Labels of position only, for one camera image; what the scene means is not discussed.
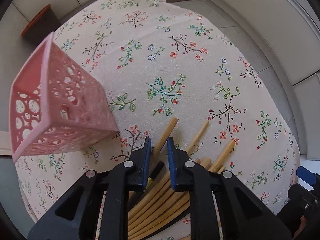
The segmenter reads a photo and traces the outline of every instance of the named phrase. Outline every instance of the flower print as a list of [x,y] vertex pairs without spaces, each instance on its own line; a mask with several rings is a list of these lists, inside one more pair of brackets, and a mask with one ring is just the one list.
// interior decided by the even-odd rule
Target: flower print
[[153,50],[155,48],[155,46],[153,46],[153,44],[151,43],[151,45],[148,46],[148,50]]
[[238,138],[231,138],[234,142],[235,142],[235,145],[238,145]]
[[153,60],[155,60],[155,59],[156,59],[156,57],[155,57],[155,56],[153,56],[153,55],[149,55],[149,56],[148,56],[148,60],[153,61]]
[[99,157],[99,152],[94,151],[94,153],[93,153],[93,157],[98,158],[98,157]]
[[198,55],[198,54],[196,54],[196,55],[195,55],[195,59],[197,59],[197,60],[201,60],[201,56],[200,56],[200,55]]
[[129,129],[133,134],[140,133],[140,130],[138,129],[138,125],[135,125],[134,127],[130,126]]
[[233,132],[239,132],[239,126],[238,125],[233,125]]
[[225,140],[227,137],[226,137],[226,132],[225,131],[222,131],[222,132],[219,132],[220,134],[220,140]]
[[208,53],[208,51],[207,51],[207,49],[206,49],[206,48],[201,48],[201,52],[202,52],[202,53],[205,53],[205,54],[207,54],[207,53]]
[[195,42],[190,41],[189,47],[196,47],[196,46],[197,46],[197,44]]
[[175,53],[174,51],[172,51],[171,54],[170,54],[170,57],[177,58],[177,55],[178,55],[177,53]]
[[187,225],[187,224],[190,223],[190,221],[191,221],[190,218],[185,218],[185,219],[183,220],[183,223]]
[[120,141],[120,143],[121,143],[121,148],[127,147],[127,146],[129,145],[127,139],[122,139],[122,138],[120,138],[119,141]]

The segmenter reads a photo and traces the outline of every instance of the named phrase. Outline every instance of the floral tablecloth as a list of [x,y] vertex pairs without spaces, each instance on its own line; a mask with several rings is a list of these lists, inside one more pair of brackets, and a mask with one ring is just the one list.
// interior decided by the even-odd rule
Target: floral tablecloth
[[[86,170],[112,169],[147,135],[155,145],[172,116],[180,149],[210,120],[192,159],[214,160],[234,140],[227,169],[270,210],[281,210],[297,182],[296,140],[254,66],[206,18],[163,0],[98,0],[62,25],[54,42],[102,84],[119,133],[82,151],[16,162],[35,221]],[[167,161],[165,153],[159,158]],[[187,236],[189,222],[152,238]]]

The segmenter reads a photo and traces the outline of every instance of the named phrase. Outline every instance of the wooden chopstick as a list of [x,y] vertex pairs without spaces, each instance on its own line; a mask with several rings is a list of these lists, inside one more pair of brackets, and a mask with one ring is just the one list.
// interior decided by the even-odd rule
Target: wooden chopstick
[[[167,127],[165,128],[164,132],[160,136],[160,139],[158,140],[156,146],[153,148],[152,151],[152,158],[154,159],[158,154],[160,153],[162,147],[164,146],[165,142],[167,141],[169,135],[171,134],[172,130],[174,129],[175,125],[178,122],[178,118],[173,117],[170,119]],[[162,188],[162,186],[169,180],[170,174],[165,174],[165,176],[159,181],[161,184],[157,184],[152,188],[147,195],[143,197],[142,200],[140,200],[130,211],[128,218],[129,220],[138,212],[140,211],[153,197],[154,195]]]
[[[205,157],[200,165],[202,165],[205,168],[209,168],[211,159],[208,157]],[[169,196],[164,194],[161,196],[155,204],[153,204],[147,212],[145,212],[141,217],[139,217],[134,223],[134,226],[130,225],[129,233],[128,235],[132,235],[135,232],[139,231],[140,229],[144,228],[146,225],[148,225],[151,221],[156,219],[158,216],[160,216],[163,212],[165,212],[170,206],[172,206],[173,203],[175,203],[179,198],[181,198],[184,195],[188,195],[188,192],[175,192],[172,188],[168,190]]]
[[204,122],[204,124],[201,126],[199,132],[194,136],[194,138],[192,139],[191,143],[188,145],[188,147],[186,148],[186,152],[188,153],[188,155],[190,155],[192,152],[191,150],[193,149],[193,147],[195,146],[196,142],[199,140],[200,136],[202,135],[202,133],[204,132],[205,128],[207,127],[207,125],[209,124],[209,121],[206,120]]
[[160,136],[160,139],[158,140],[156,146],[153,148],[153,158],[157,157],[158,154],[160,153],[162,147],[164,146],[165,142],[167,141],[168,137],[170,136],[173,128],[176,126],[178,122],[178,118],[171,118],[170,122],[168,123],[167,127],[165,128],[164,132]]
[[209,171],[218,172],[219,168],[227,158],[227,156],[232,152],[233,147],[235,146],[235,142],[233,140],[229,141],[222,153],[218,156],[218,158],[214,161],[213,165],[210,167]]
[[[222,165],[222,163],[227,158],[227,156],[231,153],[231,151],[232,151],[232,149],[234,147],[234,144],[235,144],[234,141],[230,141],[230,142],[227,143],[227,145],[223,149],[222,153],[215,160],[213,165],[209,168],[209,171],[222,172],[224,170],[223,167],[222,167],[223,169],[222,168],[219,169],[219,167]],[[160,229],[162,226],[166,225],[171,220],[173,220],[175,217],[180,215],[186,209],[186,208],[185,209],[182,208],[186,204],[189,206],[190,205],[189,201],[187,203],[185,203],[185,204],[177,201],[173,206],[171,206],[171,208],[169,208],[167,211],[162,213],[162,215],[160,217],[158,217],[157,219],[154,220],[152,218],[150,218],[150,219],[148,218],[148,223],[151,224],[151,225],[145,226],[144,228],[142,228],[139,231],[135,232],[135,234],[131,234],[130,235],[130,232],[129,232],[129,235],[130,235],[129,236],[129,240],[140,240],[140,239],[150,235],[151,233],[155,232],[156,230]],[[170,210],[171,209],[176,210],[176,211],[174,213],[170,214]]]
[[153,232],[157,231],[161,227],[165,226],[171,220],[175,219],[178,215],[180,215],[183,211],[185,211],[189,206],[190,206],[190,202],[188,201],[183,206],[181,206],[176,212],[174,212],[172,215],[170,215],[167,219],[165,219],[162,222],[160,222],[159,224],[157,224],[155,227],[149,229],[148,231],[142,233],[139,236],[136,236],[136,237],[133,237],[133,238],[129,237],[129,240],[140,240],[140,239],[152,234]]

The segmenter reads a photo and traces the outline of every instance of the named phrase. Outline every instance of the perforated basket wall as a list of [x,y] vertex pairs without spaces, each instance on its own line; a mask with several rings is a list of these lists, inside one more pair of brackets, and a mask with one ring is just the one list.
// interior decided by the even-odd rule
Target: perforated basket wall
[[13,161],[80,150],[117,131],[101,84],[49,34],[15,78],[9,127]]

